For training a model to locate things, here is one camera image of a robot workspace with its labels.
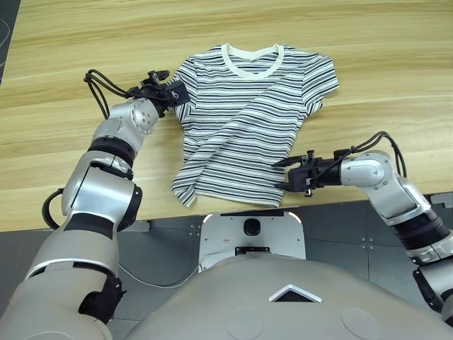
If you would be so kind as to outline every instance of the wood grain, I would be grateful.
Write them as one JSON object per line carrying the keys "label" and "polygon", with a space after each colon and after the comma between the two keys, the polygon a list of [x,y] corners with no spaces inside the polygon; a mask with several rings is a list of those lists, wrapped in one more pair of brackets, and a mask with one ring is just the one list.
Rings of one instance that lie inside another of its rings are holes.
{"label": "wood grain", "polygon": [[[44,227],[42,202],[89,146],[102,117],[82,82],[87,69],[127,88],[150,69],[174,72],[226,42],[333,58],[340,89],[306,121],[291,154],[329,157],[387,130],[422,192],[452,189],[451,0],[22,0],[0,87],[0,230]],[[135,166],[139,218],[257,208],[202,196],[184,208],[170,190],[182,141],[169,115],[144,143]],[[354,188],[326,188],[313,198],[286,193],[283,205],[362,198]],[[59,215],[56,203],[52,211]]]}

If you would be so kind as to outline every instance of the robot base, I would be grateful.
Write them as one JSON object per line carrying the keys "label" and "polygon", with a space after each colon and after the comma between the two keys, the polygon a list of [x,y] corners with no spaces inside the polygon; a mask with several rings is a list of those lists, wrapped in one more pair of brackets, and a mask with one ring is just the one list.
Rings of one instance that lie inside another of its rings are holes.
{"label": "robot base", "polygon": [[199,272],[248,252],[305,259],[301,220],[287,211],[215,214],[205,218],[200,235]]}

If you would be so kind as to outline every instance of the striped t-shirt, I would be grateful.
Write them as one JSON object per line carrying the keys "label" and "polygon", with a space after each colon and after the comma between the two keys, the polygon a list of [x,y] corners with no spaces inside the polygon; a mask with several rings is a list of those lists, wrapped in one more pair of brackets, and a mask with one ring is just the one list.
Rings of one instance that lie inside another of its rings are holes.
{"label": "striped t-shirt", "polygon": [[185,206],[196,195],[278,207],[274,183],[304,119],[338,88],[330,57],[286,45],[256,52],[230,44],[187,58],[174,79],[190,101],[176,107],[184,129],[183,167],[172,191]]}

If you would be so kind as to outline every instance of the t-shirt collar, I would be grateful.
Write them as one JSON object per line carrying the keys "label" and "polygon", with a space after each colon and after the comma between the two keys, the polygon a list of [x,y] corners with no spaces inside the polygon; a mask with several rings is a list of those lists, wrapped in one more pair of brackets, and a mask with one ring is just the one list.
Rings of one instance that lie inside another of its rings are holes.
{"label": "t-shirt collar", "polygon": [[[263,55],[267,55],[269,53],[273,52],[278,52],[278,57],[275,60],[274,64],[269,67],[267,70],[264,72],[259,72],[259,73],[252,73],[252,72],[247,72],[244,71],[243,69],[238,68],[230,59],[229,55],[234,55],[236,57],[248,59],[248,60],[255,60],[258,59],[259,57],[262,57]],[[283,48],[282,45],[275,44],[270,47],[263,48],[262,50],[258,51],[244,51],[240,50],[239,48],[236,48],[234,46],[231,46],[230,44],[224,44],[222,45],[222,57],[224,59],[225,65],[235,74],[238,76],[245,78],[245,79],[262,79],[266,78],[267,76],[270,76],[275,70],[280,67],[283,61],[283,56],[285,54],[285,49]]]}

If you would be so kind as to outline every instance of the t-shirt sleeve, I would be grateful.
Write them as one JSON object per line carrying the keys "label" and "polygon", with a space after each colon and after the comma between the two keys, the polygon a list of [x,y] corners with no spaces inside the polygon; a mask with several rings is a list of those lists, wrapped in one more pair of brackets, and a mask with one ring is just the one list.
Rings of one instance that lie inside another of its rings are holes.
{"label": "t-shirt sleeve", "polygon": [[190,58],[187,58],[184,61],[171,81],[176,80],[181,80],[184,83],[190,97],[190,100],[187,103],[171,108],[179,121],[182,121],[197,105],[197,71],[194,62]]}
{"label": "t-shirt sleeve", "polygon": [[306,66],[302,80],[302,100],[308,115],[322,108],[323,97],[338,87],[332,59],[316,55]]}

